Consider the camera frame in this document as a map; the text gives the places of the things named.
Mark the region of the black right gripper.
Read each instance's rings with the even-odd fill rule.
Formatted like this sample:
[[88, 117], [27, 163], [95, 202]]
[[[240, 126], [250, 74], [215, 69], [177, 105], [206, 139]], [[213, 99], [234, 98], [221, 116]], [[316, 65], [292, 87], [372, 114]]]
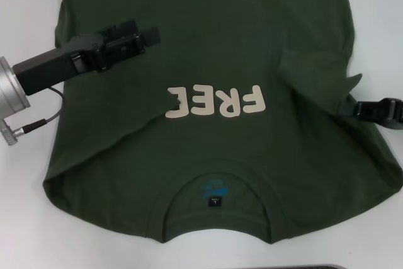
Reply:
[[384, 98], [380, 101], [359, 101], [355, 117], [364, 121], [385, 120], [388, 129], [402, 130], [402, 100]]

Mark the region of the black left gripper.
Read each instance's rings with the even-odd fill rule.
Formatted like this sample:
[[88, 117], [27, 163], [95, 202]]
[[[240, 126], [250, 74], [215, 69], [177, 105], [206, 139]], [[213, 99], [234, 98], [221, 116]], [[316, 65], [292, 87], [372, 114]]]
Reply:
[[13, 71], [23, 91], [33, 95], [53, 85], [64, 82], [95, 69], [93, 55], [105, 42], [139, 33], [135, 20], [110, 25], [97, 34], [82, 34], [56, 49], [13, 66]]

